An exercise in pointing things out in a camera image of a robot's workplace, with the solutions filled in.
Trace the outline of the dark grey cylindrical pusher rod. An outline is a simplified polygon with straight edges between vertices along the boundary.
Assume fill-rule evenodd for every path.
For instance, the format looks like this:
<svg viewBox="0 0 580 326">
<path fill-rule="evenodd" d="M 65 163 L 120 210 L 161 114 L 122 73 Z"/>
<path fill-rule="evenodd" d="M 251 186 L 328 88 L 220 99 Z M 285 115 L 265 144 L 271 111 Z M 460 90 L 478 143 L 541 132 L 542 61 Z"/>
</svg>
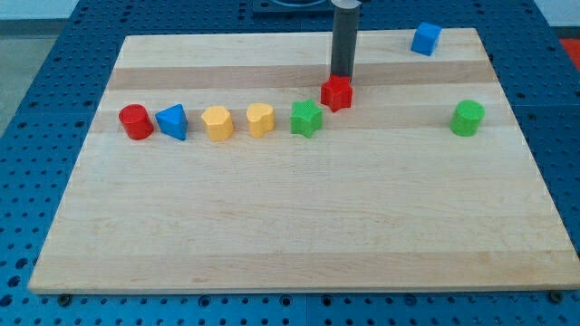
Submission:
<svg viewBox="0 0 580 326">
<path fill-rule="evenodd" d="M 359 27 L 359 0 L 332 0 L 334 6 L 331 74 L 351 79 Z"/>
</svg>

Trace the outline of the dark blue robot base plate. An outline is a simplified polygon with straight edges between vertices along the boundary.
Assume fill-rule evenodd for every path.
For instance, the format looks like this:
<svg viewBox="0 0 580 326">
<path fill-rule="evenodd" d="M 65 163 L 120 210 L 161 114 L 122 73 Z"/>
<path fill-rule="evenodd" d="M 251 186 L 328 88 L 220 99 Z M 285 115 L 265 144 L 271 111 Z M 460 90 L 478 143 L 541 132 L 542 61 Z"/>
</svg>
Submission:
<svg viewBox="0 0 580 326">
<path fill-rule="evenodd" d="M 251 0 L 253 16 L 332 14 L 330 0 Z"/>
</svg>

